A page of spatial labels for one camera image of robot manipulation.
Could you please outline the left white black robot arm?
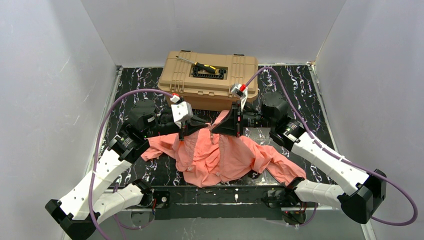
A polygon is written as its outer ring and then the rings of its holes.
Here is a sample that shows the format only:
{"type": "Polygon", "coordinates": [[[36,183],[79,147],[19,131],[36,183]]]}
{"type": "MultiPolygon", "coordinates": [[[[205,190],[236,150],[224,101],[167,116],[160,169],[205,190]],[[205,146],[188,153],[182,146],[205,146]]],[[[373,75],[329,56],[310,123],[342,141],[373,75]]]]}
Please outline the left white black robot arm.
{"type": "Polygon", "coordinates": [[[137,101],[97,160],[96,169],[87,173],[68,194],[51,199],[45,209],[72,240],[88,239],[97,225],[129,207],[153,209],[159,195],[145,180],[134,180],[112,194],[105,191],[150,148],[150,138],[176,134],[177,140],[185,143],[205,127],[206,121],[193,115],[186,101],[171,105],[162,114],[157,113],[152,100],[137,101]]]}

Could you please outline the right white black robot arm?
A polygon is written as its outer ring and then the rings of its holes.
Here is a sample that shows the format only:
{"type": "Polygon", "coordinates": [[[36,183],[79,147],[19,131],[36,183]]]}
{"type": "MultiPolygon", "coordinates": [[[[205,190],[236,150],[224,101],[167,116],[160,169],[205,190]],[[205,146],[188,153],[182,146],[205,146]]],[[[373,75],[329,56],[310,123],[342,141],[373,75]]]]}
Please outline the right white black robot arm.
{"type": "Polygon", "coordinates": [[[366,224],[385,199],[386,183],[335,158],[335,152],[317,143],[299,121],[289,117],[288,111],[289,104],[277,92],[263,96],[259,112],[242,110],[242,103],[238,100],[232,103],[223,120],[212,128],[212,133],[241,137],[245,128],[269,127],[269,136],[275,143],[318,167],[335,184],[295,177],[286,185],[284,193],[265,197],[263,201],[271,207],[280,202],[323,204],[341,209],[353,221],[366,224]]]}

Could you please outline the pink jacket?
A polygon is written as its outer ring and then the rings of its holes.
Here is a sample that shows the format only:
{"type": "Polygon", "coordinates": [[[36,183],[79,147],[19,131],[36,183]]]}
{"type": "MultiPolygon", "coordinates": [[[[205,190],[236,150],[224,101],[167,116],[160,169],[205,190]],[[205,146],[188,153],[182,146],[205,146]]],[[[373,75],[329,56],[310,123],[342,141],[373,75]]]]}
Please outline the pink jacket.
{"type": "Polygon", "coordinates": [[[184,180],[197,187],[209,187],[218,183],[242,178],[250,171],[261,174],[268,170],[279,182],[289,184],[296,177],[305,178],[306,172],[280,154],[273,146],[260,145],[246,137],[215,134],[211,129],[228,114],[220,112],[213,124],[179,140],[177,133],[150,137],[149,149],[141,154],[144,161],[161,154],[175,159],[176,169],[184,180]]]}

